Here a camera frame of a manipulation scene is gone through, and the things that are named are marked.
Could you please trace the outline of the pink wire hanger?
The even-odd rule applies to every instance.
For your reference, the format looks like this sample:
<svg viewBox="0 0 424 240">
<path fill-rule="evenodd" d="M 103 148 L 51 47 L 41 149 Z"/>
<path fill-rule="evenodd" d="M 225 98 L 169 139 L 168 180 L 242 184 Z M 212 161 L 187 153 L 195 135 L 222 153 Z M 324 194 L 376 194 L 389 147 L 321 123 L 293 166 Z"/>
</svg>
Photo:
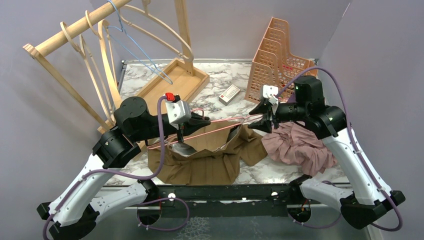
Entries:
<svg viewBox="0 0 424 240">
<path fill-rule="evenodd" d="M 201 111 L 202 118 L 205 118 L 205 111 L 204 111 L 204 109 L 202 109 L 202 108 L 195 108 L 195 109 L 191 110 L 192 113 L 198 112 L 198 111 Z M 219 132 L 219 131 L 223 131 L 223 130 L 226 130 L 226 129 L 231 129 L 231 128 L 237 127 L 239 125 L 243 125 L 243 124 L 251 123 L 253 121 L 257 121 L 257 120 L 259 120 L 261 118 L 262 117 L 260 116 L 260 114 L 254 114 L 254 115 L 249 115 L 249 116 L 245 116 L 245 117 L 239 116 L 239 117 L 230 117 L 230 118 L 223 118 L 223 119 L 212 120 L 211 123 L 225 122 L 225 121 L 230 121 L 230 120 L 241 120 L 241 121 L 239 121 L 239 122 L 230 121 L 230 122 L 232 122 L 234 124 L 229 125 L 229 126 L 225 126 L 225 127 L 221 127 L 221 128 L 215 129 L 215 130 L 211 130 L 211 131 L 206 131 L 204 133 L 200 133 L 200 134 L 197 134 L 197 135 L 193 135 L 193 136 L 189 136 L 189 137 L 184 137 L 184 140 L 191 140 L 191 139 L 194 139 L 194 138 L 197 138 L 197 137 L 200 137 L 200 136 L 209 135 L 209 134 L 212 134 L 212 133 L 215 133 L 215 132 Z M 169 145 L 175 144 L 177 142 L 178 141 L 171 141 L 171 142 L 169 142 L 167 140 L 167 138 L 164 141 L 165 146 L 169 146 Z M 154 149 L 158 149 L 160 147 L 161 147 L 160 146 L 160 142 L 156 142 L 153 145 L 147 146 L 147 149 L 148 150 L 154 150 Z"/>
</svg>

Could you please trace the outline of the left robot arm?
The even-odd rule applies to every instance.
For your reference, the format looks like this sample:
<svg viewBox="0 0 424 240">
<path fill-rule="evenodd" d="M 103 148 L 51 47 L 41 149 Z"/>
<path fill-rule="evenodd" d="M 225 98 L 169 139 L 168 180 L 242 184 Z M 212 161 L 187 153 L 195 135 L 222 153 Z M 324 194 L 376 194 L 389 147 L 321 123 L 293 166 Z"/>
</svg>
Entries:
<svg viewBox="0 0 424 240">
<path fill-rule="evenodd" d="M 122 169 L 140 152 L 140 142 L 159 139 L 159 163 L 165 161 L 165 139 L 184 137 L 208 126 L 208 117 L 191 111 L 178 95 L 166 93 L 157 106 L 166 106 L 166 113 L 152 115 L 147 102 L 139 96 L 125 99 L 114 111 L 115 126 L 103 133 L 92 149 L 85 166 L 70 186 L 54 201 L 41 203 L 37 212 L 45 221 L 42 236 L 45 240 L 80 240 L 96 225 L 126 207 L 159 203 L 159 189 L 153 183 L 161 167 L 148 176 L 127 174 L 132 185 L 110 195 L 97 193 L 113 176 L 122 176 Z"/>
</svg>

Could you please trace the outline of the brown skirt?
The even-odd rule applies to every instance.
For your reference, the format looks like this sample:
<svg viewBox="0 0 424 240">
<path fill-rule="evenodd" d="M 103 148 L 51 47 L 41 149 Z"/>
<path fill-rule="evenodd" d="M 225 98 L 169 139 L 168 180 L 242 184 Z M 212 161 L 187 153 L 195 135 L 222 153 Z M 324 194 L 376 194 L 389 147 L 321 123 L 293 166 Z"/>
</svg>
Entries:
<svg viewBox="0 0 424 240">
<path fill-rule="evenodd" d="M 195 136 L 234 124 L 213 122 L 187 136 Z M 240 174 L 240 161 L 254 166 L 268 154 L 262 136 L 246 124 L 166 146 L 157 177 L 172 185 L 229 185 Z"/>
</svg>

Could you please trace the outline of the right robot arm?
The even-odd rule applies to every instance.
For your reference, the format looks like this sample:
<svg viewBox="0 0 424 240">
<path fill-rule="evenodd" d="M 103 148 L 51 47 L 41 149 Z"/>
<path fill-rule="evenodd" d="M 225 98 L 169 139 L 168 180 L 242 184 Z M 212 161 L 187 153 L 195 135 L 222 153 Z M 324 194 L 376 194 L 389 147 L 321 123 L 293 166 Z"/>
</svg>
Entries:
<svg viewBox="0 0 424 240">
<path fill-rule="evenodd" d="M 303 175 L 290 183 L 289 199 L 300 204 L 306 199 L 325 204 L 338 212 L 355 229 L 373 225 L 390 210 L 398 211 L 405 201 L 400 190 L 393 190 L 377 174 L 363 153 L 345 112 L 325 104 L 322 83 L 312 75 L 294 81 L 294 102 L 279 102 L 278 88 L 260 88 L 259 104 L 250 112 L 262 119 L 250 129 L 271 133 L 280 123 L 294 122 L 314 133 L 334 155 L 351 190 L 332 186 Z"/>
</svg>

